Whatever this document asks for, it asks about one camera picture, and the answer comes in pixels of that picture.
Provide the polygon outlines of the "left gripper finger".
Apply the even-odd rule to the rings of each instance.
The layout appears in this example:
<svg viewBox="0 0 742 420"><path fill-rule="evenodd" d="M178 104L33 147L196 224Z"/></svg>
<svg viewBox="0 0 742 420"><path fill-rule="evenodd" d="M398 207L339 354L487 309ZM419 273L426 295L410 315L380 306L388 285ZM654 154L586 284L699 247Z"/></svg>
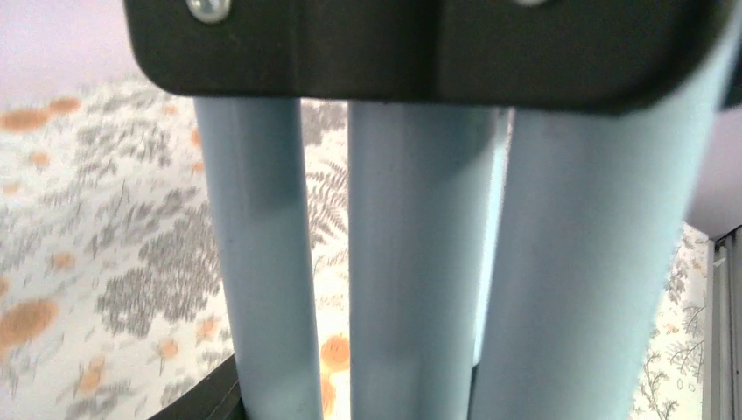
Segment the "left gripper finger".
<svg viewBox="0 0 742 420"><path fill-rule="evenodd" d="M195 387L150 418L150 420L246 419L233 355Z"/></svg>

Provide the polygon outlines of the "light blue music stand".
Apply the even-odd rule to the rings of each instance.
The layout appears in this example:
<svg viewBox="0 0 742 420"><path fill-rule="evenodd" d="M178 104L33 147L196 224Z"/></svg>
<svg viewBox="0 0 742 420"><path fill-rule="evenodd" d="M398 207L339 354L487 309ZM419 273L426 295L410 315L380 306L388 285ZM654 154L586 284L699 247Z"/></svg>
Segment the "light blue music stand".
<svg viewBox="0 0 742 420"><path fill-rule="evenodd" d="M247 419L320 419L300 100L348 104L354 419L625 419L738 1L128 1L194 99Z"/></svg>

